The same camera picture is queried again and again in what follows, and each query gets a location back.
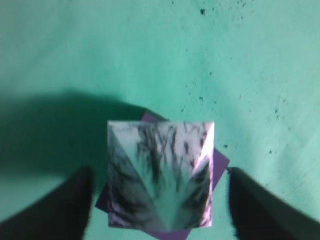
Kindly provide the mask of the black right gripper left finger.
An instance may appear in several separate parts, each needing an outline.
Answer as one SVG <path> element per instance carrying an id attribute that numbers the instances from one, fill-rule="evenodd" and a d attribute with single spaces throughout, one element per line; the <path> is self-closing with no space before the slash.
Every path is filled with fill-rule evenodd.
<path id="1" fill-rule="evenodd" d="M 89 223 L 94 173 L 89 166 L 0 224 L 2 240 L 82 240 Z"/>

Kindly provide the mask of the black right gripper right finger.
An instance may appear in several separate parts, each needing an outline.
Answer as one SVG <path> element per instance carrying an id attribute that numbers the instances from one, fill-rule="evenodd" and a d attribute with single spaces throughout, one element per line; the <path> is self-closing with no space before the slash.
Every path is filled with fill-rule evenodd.
<path id="1" fill-rule="evenodd" d="M 320 223 L 229 167 L 228 209 L 239 240 L 318 240 Z"/>

